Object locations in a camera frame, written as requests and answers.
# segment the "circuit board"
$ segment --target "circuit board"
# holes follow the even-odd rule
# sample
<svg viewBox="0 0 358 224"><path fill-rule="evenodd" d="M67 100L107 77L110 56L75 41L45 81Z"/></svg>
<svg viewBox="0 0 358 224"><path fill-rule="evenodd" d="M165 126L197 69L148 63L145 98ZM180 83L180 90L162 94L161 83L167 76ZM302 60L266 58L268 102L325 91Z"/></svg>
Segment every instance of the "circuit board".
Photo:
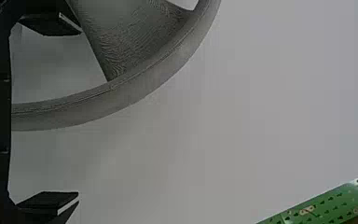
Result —
<svg viewBox="0 0 358 224"><path fill-rule="evenodd" d="M358 217L358 178L258 224L340 224Z"/></svg>

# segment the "fan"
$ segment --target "fan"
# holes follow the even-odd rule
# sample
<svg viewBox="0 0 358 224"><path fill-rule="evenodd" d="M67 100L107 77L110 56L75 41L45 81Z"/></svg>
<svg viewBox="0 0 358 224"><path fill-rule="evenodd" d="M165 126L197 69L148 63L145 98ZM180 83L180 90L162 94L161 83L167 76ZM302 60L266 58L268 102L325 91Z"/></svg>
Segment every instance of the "fan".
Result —
<svg viewBox="0 0 358 224"><path fill-rule="evenodd" d="M199 0L194 10L186 10L166 0L0 0L0 223L63 224L78 206L77 192L41 192L18 204L10 200L11 130L77 125L141 100L191 57L219 5L220 0ZM12 105L8 38L18 21L41 35L84 32L106 83L59 99Z"/></svg>
<svg viewBox="0 0 358 224"><path fill-rule="evenodd" d="M14 104L12 130L82 124L143 99L191 57L220 4L220 0L199 0L194 10L187 10L167 0L67 2L103 69L106 83L58 99Z"/></svg>

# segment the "black frame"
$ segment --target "black frame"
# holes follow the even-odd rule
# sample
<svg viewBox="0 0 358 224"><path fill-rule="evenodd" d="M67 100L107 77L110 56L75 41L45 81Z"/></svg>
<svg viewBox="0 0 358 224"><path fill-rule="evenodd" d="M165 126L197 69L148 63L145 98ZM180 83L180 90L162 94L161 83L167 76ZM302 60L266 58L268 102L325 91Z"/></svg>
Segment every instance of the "black frame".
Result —
<svg viewBox="0 0 358 224"><path fill-rule="evenodd" d="M13 26L35 2L0 0L0 223L66 223L78 203L61 215L58 209L78 193L43 192L30 200L14 204L7 189L11 153L11 66L9 37Z"/></svg>

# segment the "white wall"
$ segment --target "white wall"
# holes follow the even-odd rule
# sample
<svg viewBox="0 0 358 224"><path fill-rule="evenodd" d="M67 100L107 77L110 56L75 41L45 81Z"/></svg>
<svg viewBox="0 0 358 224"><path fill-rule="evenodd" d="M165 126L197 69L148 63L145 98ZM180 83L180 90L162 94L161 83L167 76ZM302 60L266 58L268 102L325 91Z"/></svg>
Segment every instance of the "white wall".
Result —
<svg viewBox="0 0 358 224"><path fill-rule="evenodd" d="M103 80L83 36L24 30L20 58L16 102ZM357 176L358 1L227 0L190 62L142 102L13 133L10 190L16 202L79 190L72 223L240 224Z"/></svg>

